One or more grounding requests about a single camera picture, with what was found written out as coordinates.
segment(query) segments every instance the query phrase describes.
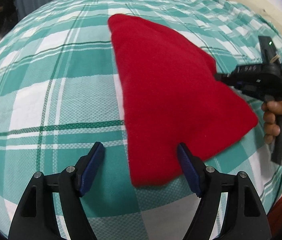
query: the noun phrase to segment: bed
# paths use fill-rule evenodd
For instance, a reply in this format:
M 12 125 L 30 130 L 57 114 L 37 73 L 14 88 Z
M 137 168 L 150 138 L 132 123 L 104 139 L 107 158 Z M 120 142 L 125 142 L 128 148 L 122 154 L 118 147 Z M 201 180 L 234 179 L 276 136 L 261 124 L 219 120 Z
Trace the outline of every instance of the bed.
M 41 6 L 0 42 L 0 230 L 5 235 L 34 172 L 60 172 L 101 141 L 105 162 L 82 198 L 97 238 L 183 238 L 200 201 L 184 176 L 160 187 L 131 185 L 122 90 L 107 26 L 117 13 L 180 32 L 211 54 L 219 71 L 261 62 L 258 35 L 271 36 L 282 59 L 277 29 L 237 2 L 54 0 Z M 223 173 L 247 172 L 268 212 L 282 168 L 269 161 L 263 142 L 262 102 L 245 99 L 259 124 L 206 164 Z M 57 194 L 54 201 L 61 236 L 69 239 Z M 220 233 L 225 205 L 223 194 L 211 239 Z

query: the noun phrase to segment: plaid bedsheet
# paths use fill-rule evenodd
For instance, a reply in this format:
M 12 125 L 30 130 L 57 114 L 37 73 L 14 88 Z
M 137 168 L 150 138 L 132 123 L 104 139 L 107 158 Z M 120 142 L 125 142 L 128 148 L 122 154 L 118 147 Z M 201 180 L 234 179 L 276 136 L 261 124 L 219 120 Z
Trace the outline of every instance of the plaid bedsheet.
M 271 36 L 282 58 L 276 29 L 226 0 L 55 0 L 34 11 L 0 42 L 0 230 L 5 235 L 33 173 L 62 171 L 95 141 L 106 147 L 105 162 L 82 204 L 98 239 L 175 240 L 186 232 L 199 199 L 183 176 L 162 187 L 131 185 L 122 90 L 107 26 L 116 13 L 177 30 L 211 54 L 219 71 L 261 62 L 258 35 Z M 224 173 L 246 171 L 268 212 L 282 168 L 269 162 L 261 102 L 246 100 L 259 125 L 206 164 Z M 54 198 L 61 236 L 69 239 L 59 197 Z M 220 232 L 225 204 L 223 194 L 211 238 Z

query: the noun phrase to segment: blue gripper pad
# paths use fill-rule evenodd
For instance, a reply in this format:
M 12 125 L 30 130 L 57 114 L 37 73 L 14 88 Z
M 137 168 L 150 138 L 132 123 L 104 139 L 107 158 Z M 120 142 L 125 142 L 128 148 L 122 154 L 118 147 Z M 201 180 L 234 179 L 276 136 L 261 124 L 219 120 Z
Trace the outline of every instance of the blue gripper pad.
M 79 189 L 81 196 L 84 196 L 91 189 L 96 173 L 104 160 L 104 153 L 105 148 L 100 143 L 81 176 L 81 187 Z
M 201 197 L 202 190 L 200 189 L 200 177 L 181 144 L 177 147 L 177 157 L 190 190 L 198 197 Z

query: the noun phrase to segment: red fleece fabric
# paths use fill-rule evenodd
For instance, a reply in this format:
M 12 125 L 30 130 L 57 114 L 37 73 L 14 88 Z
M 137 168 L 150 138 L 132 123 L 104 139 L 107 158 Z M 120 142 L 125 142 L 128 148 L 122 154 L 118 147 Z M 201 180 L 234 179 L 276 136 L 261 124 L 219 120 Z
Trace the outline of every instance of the red fleece fabric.
M 214 80 L 215 60 L 178 32 L 122 14 L 108 20 L 123 91 L 132 184 L 182 173 L 177 145 L 207 160 L 257 125 L 249 105 Z

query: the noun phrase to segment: metal screw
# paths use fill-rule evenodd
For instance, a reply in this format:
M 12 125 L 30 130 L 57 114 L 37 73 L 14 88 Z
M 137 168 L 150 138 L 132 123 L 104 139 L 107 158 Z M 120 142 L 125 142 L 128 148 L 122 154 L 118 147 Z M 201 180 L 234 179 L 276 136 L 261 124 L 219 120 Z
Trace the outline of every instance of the metal screw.
M 205 169 L 206 169 L 207 172 L 214 172 L 215 171 L 215 169 L 212 166 L 207 166 Z
M 71 173 L 71 172 L 73 172 L 74 170 L 75 170 L 75 167 L 74 167 L 74 166 L 69 166 L 69 167 L 66 168 L 66 172 L 68 172 L 68 173 Z
M 241 178 L 246 178 L 248 176 L 244 171 L 240 171 L 239 175 Z
M 41 175 L 42 175 L 42 173 L 40 171 L 37 171 L 36 173 L 33 174 L 33 177 L 37 179 L 37 178 L 41 177 Z

